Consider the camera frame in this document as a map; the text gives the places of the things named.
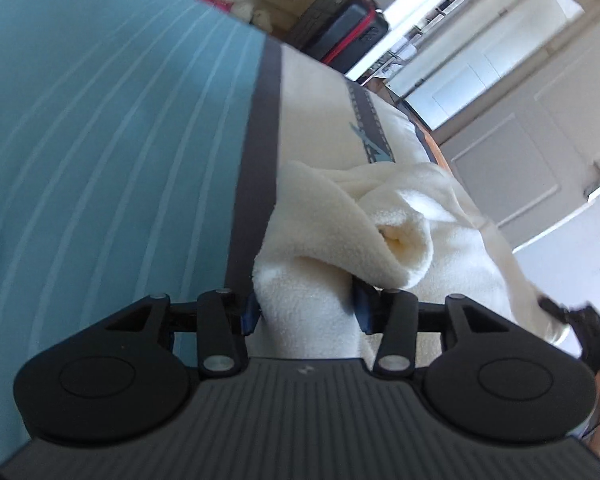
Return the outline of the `white fleece zip jacket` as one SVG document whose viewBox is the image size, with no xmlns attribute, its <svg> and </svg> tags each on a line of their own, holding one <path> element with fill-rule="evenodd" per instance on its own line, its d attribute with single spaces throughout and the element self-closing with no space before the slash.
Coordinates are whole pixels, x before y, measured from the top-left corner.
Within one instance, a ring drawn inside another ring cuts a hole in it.
<svg viewBox="0 0 600 480">
<path fill-rule="evenodd" d="M 379 340 L 356 322 L 354 280 L 433 304 L 458 292 L 547 342 L 565 330 L 501 231 L 431 162 L 287 162 L 252 280 L 262 318 L 247 347 L 265 358 L 372 362 Z"/>
</svg>

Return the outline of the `white room door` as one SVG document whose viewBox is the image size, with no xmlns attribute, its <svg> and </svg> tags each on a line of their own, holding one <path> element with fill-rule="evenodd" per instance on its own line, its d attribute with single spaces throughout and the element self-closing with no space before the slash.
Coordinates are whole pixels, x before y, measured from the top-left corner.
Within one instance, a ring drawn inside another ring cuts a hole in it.
<svg viewBox="0 0 600 480">
<path fill-rule="evenodd" d="M 600 19 L 442 153 L 514 247 L 582 209 L 600 186 Z"/>
</svg>

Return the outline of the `black red suitcase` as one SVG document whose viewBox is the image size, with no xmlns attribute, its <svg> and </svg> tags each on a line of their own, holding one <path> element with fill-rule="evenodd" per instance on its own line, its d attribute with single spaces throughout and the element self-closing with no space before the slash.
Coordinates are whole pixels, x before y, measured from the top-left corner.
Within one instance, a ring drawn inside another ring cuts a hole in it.
<svg viewBox="0 0 600 480">
<path fill-rule="evenodd" d="M 384 38 L 389 24 L 375 0 L 315 0 L 284 41 L 340 74 Z"/>
</svg>

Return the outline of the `pink slippers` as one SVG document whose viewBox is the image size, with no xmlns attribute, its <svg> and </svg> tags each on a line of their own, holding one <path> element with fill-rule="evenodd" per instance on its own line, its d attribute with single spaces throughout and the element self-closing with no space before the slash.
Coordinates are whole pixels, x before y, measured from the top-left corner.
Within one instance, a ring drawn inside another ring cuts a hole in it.
<svg viewBox="0 0 600 480">
<path fill-rule="evenodd" d="M 200 0 L 207 3 L 209 6 L 214 6 L 217 9 L 220 9 L 222 12 L 230 13 L 232 7 L 234 6 L 234 2 L 230 0 Z"/>
</svg>

